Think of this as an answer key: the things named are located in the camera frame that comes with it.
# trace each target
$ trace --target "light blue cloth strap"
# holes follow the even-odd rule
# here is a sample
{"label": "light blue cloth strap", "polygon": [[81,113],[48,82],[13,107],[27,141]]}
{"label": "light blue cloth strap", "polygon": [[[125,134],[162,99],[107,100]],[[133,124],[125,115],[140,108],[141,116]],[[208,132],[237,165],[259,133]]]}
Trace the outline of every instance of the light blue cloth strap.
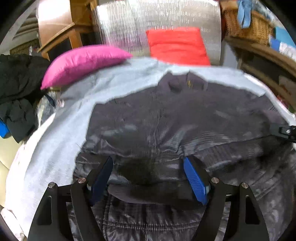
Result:
{"label": "light blue cloth strap", "polygon": [[248,28],[251,24],[252,0],[239,0],[237,4],[239,6],[237,12],[238,23],[242,28]]}

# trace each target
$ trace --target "red cushion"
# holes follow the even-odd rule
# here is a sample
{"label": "red cushion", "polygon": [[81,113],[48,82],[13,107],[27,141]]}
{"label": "red cushion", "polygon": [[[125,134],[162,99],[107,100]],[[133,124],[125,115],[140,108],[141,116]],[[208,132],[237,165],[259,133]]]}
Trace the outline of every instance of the red cushion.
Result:
{"label": "red cushion", "polygon": [[180,65],[210,65],[198,28],[157,29],[146,32],[151,57]]}

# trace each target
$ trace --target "screw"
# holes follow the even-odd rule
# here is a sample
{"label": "screw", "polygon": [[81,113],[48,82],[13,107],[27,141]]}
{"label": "screw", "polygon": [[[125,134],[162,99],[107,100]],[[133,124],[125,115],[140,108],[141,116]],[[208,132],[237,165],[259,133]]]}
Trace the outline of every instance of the screw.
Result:
{"label": "screw", "polygon": [[85,177],[81,177],[81,178],[79,178],[78,179],[78,183],[85,183],[85,181],[86,181],[86,178]]}
{"label": "screw", "polygon": [[243,188],[248,188],[249,185],[248,185],[247,183],[242,183],[242,187],[243,187]]}
{"label": "screw", "polygon": [[50,182],[49,184],[48,184],[48,187],[49,188],[53,188],[55,186],[55,183],[54,182]]}
{"label": "screw", "polygon": [[213,177],[213,178],[211,179],[211,181],[212,181],[213,183],[218,183],[218,182],[219,182],[219,179],[216,178],[216,177]]}

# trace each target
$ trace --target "bubble wrap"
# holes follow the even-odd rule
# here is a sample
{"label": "bubble wrap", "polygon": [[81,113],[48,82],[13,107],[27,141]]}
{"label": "bubble wrap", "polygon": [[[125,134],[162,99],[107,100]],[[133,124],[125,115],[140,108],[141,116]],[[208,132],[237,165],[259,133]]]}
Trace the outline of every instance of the bubble wrap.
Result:
{"label": "bubble wrap", "polygon": [[211,64],[219,65],[221,13],[214,0],[114,1],[93,11],[96,35],[103,44],[135,56],[149,56],[146,30],[198,27]]}

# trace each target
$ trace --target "wicker basket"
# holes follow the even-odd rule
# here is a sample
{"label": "wicker basket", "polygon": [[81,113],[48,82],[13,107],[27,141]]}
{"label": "wicker basket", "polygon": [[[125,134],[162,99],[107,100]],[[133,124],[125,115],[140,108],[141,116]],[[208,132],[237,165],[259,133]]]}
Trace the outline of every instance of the wicker basket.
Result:
{"label": "wicker basket", "polygon": [[241,28],[237,21],[237,12],[237,8],[225,9],[223,11],[228,35],[231,37],[248,39],[262,45],[268,45],[268,37],[269,35],[273,35],[274,30],[270,22],[262,14],[252,11],[250,27]]}

